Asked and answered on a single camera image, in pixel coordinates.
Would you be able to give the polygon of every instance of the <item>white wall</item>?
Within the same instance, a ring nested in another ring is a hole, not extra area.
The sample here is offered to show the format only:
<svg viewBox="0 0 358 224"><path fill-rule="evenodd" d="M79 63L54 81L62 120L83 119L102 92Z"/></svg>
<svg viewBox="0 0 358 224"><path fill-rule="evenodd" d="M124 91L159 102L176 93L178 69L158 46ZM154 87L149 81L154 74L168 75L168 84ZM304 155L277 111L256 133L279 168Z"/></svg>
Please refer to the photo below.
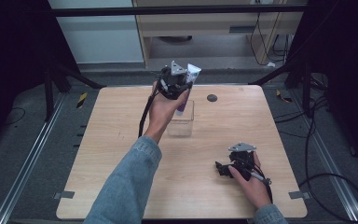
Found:
<svg viewBox="0 0 358 224"><path fill-rule="evenodd" d="M52 8L132 7L131 0L49 0ZM142 63L134 16L57 18L77 63Z"/></svg>

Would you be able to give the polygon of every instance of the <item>hand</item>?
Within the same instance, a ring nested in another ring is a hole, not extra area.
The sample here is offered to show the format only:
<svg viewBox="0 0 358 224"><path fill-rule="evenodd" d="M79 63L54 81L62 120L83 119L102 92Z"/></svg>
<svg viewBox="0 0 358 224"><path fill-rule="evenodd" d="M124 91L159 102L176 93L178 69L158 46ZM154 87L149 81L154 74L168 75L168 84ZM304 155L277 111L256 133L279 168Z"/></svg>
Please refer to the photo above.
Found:
<svg viewBox="0 0 358 224"><path fill-rule="evenodd" d="M254 153L255 164L260 167L260 160L257 154ZM270 204L269 194L267 193L266 186L263 182L257 178L251 176L249 181L246 181L240 174L240 172L232 166L228 166L229 171L240 184L245 197L251 202L257 209L264 205Z"/></svg>
<svg viewBox="0 0 358 224"><path fill-rule="evenodd" d="M169 100L162 94L157 94L149 109L149 126L145 135L153 138L157 143L170 123L176 108L185 101L188 90L182 92L177 100Z"/></svg>

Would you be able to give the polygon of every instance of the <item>person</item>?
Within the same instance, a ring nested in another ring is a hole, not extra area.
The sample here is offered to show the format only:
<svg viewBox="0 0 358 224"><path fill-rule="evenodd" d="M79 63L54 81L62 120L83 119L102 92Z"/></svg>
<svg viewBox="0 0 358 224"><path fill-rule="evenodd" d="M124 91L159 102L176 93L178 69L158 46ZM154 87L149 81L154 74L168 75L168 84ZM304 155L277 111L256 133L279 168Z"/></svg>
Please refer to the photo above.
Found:
<svg viewBox="0 0 358 224"><path fill-rule="evenodd" d="M115 170L106 179L84 223L141 223L153 177L161 160L159 140L173 117L175 109L185 100L188 90L177 100L157 94L149 109L149 125L132 145ZM260 161L255 155L256 164ZM266 187L258 179L249 181L233 167L229 168L248 200L257 208L255 223L286 223L278 208L271 203Z"/></svg>

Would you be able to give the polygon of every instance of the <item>light wood tabletop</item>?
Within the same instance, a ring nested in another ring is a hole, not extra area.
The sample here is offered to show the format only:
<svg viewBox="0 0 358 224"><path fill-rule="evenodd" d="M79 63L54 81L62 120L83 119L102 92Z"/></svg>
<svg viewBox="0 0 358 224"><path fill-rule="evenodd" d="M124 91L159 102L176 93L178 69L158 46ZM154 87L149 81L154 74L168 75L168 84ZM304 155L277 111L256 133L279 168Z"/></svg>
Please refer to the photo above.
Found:
<svg viewBox="0 0 358 224"><path fill-rule="evenodd" d="M151 86L101 89L76 155L57 216L85 218L104 181L138 137L139 121ZM217 96L209 102L207 96ZM249 218L255 209L239 185L219 175L215 161L229 164L229 147L244 142L257 147L261 169L272 181L274 203L285 217L304 217L303 199L292 200L298 186L263 90L259 86L194 86L193 132L188 137L165 132L162 160L144 218Z"/></svg>

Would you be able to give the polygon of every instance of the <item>sleeve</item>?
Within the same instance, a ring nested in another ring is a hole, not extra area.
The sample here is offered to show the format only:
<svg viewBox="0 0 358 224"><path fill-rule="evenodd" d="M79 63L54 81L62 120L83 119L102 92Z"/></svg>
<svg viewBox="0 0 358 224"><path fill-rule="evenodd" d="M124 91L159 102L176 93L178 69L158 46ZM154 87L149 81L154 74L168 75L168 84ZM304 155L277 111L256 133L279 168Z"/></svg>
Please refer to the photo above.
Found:
<svg viewBox="0 0 358 224"><path fill-rule="evenodd" d="M160 160L157 143L138 138L106 179L84 223L141 223Z"/></svg>
<svg viewBox="0 0 358 224"><path fill-rule="evenodd" d="M259 208L255 212L255 224L281 224L287 223L286 219L275 204L269 204Z"/></svg>

